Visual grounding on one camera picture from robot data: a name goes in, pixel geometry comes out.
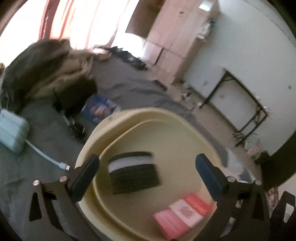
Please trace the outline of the light blue power adapter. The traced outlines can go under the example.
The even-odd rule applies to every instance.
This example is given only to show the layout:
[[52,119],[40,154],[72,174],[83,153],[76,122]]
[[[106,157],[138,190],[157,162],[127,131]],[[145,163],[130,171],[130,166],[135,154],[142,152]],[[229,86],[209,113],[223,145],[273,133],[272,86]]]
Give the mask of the light blue power adapter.
[[1,109],[1,143],[20,154],[30,132],[28,121],[7,109]]

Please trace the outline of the black bag on floor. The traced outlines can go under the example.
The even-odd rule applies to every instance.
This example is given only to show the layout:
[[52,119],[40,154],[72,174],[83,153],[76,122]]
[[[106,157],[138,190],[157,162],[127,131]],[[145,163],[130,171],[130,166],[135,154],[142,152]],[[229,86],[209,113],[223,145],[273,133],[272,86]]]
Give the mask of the black bag on floor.
[[111,53],[112,56],[115,56],[116,58],[123,60],[124,62],[130,64],[131,66],[133,66],[138,70],[141,70],[141,71],[148,70],[147,65],[142,60],[140,60],[140,58],[133,56],[128,51],[124,51],[122,48],[118,48],[118,46],[114,46],[111,48],[103,47],[103,49]]

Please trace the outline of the blue printed package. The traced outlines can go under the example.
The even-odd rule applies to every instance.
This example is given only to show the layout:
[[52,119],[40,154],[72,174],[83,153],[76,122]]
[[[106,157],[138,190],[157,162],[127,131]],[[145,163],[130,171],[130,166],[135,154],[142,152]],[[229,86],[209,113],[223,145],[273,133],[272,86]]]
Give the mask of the blue printed package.
[[121,111],[121,107],[110,99],[93,94],[88,98],[81,110],[82,116],[93,123],[100,123],[113,113]]

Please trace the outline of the light wooden wardrobe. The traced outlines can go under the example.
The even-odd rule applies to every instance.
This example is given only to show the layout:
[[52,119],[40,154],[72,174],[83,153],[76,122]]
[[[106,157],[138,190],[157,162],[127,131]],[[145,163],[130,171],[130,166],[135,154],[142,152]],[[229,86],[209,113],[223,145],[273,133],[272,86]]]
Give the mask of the light wooden wardrobe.
[[139,40],[132,54],[163,84],[178,82],[219,15],[218,1],[138,1],[126,28]]

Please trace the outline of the cream plastic basin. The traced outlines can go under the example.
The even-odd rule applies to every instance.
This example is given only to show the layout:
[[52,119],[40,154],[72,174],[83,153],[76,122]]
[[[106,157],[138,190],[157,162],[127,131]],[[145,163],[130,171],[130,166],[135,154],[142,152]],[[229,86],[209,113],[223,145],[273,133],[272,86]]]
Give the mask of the cream plastic basin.
[[221,167],[215,148],[175,113],[160,108],[114,113],[96,126],[77,157],[76,167],[91,155],[99,158],[79,207],[110,240],[165,240],[154,215],[195,195],[210,210],[181,237],[193,240],[215,211],[195,167],[199,154]]

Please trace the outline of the black and white box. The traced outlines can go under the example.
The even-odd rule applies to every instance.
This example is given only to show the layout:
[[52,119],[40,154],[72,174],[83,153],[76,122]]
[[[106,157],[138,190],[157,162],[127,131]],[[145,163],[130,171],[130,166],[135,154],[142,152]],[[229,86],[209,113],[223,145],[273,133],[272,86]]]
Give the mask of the black and white box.
[[107,171],[114,195],[137,192],[161,184],[151,152],[127,152],[113,156],[108,160]]

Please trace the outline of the black folding table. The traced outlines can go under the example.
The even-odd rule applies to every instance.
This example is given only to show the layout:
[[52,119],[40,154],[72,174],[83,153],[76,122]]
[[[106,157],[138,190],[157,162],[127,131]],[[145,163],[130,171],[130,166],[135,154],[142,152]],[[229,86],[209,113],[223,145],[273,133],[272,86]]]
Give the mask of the black folding table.
[[244,144],[268,117],[268,111],[234,73],[222,68],[221,79],[199,108],[214,106],[234,128],[236,147]]

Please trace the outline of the red and white cigarette pack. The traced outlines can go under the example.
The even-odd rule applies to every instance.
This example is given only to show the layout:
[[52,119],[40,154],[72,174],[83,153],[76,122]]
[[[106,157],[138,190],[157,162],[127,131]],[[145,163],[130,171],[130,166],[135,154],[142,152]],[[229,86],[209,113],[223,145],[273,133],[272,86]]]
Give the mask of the red and white cigarette pack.
[[167,240],[180,238],[212,211],[212,206],[190,193],[153,215]]

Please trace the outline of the brown crumpled blanket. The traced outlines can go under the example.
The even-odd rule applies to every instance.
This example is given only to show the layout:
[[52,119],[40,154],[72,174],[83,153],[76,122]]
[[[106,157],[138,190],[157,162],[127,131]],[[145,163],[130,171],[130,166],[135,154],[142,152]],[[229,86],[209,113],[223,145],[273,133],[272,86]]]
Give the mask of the brown crumpled blanket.
[[51,96],[90,76],[94,53],[74,50],[67,39],[31,44],[4,69],[1,108],[19,113],[29,100]]

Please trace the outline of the red striped curtain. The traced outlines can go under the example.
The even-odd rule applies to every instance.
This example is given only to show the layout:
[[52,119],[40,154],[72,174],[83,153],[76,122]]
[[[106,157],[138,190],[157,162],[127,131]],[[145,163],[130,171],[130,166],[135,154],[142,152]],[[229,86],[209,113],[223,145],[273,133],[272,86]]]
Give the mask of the red striped curtain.
[[70,40],[74,13],[75,1],[47,1],[41,20],[39,40]]

